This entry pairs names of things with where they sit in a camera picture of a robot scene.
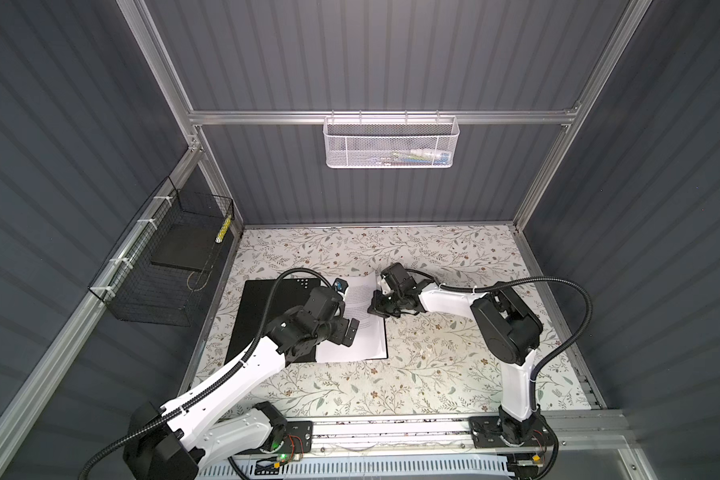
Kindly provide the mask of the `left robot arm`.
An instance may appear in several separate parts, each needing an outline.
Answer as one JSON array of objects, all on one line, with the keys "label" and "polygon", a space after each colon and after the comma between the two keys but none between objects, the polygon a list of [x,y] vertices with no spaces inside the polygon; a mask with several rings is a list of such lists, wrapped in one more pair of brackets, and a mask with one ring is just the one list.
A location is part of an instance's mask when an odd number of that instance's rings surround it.
[{"label": "left robot arm", "polygon": [[159,408],[140,407],[132,415],[131,432],[152,420],[163,424],[125,446],[123,459],[133,476],[193,479],[201,469],[235,454],[291,454],[288,422],[271,403],[260,402],[232,420],[222,417],[256,386],[320,343],[352,345],[359,322],[344,316],[348,288],[338,279],[331,287],[312,289],[305,305],[274,318],[258,342],[199,386]]}]

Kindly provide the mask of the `black clip folder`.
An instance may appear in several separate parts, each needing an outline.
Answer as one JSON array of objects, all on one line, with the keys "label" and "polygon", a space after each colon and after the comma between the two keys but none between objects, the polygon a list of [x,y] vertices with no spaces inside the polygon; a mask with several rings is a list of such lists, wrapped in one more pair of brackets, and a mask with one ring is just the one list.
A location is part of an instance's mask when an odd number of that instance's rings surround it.
[{"label": "black clip folder", "polygon": [[[225,358],[226,361],[230,361],[244,352],[253,340],[261,320],[265,302],[273,285],[274,281],[272,279],[248,280],[245,282]],[[311,290],[320,285],[321,282],[314,277],[283,280],[277,289],[267,318],[271,320],[290,307],[305,304]],[[316,360],[297,361],[299,363],[317,363]]]}]

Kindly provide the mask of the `printed paper sheet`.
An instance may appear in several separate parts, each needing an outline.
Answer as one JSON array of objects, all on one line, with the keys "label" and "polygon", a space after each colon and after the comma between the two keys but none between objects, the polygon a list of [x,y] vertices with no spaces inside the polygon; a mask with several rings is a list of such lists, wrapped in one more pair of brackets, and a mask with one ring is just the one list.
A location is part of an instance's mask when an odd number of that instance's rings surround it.
[{"label": "printed paper sheet", "polygon": [[350,347],[325,341],[316,347],[317,363],[349,363],[388,358],[385,320],[367,312],[377,280],[368,276],[345,277],[348,289],[345,298],[345,315],[359,321],[358,330]]}]

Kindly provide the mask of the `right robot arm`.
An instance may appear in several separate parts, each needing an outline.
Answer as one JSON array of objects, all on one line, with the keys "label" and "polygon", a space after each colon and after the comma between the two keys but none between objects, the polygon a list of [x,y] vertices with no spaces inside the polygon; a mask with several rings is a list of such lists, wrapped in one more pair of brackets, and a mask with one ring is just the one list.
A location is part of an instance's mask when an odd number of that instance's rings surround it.
[{"label": "right robot arm", "polygon": [[444,313],[473,320],[489,352],[501,363],[502,399],[498,432],[509,446],[521,446],[533,433],[537,350],[543,324],[513,290],[537,277],[497,282],[486,287],[456,287],[429,274],[418,281],[415,270],[394,263],[377,276],[368,313],[381,318]]}]

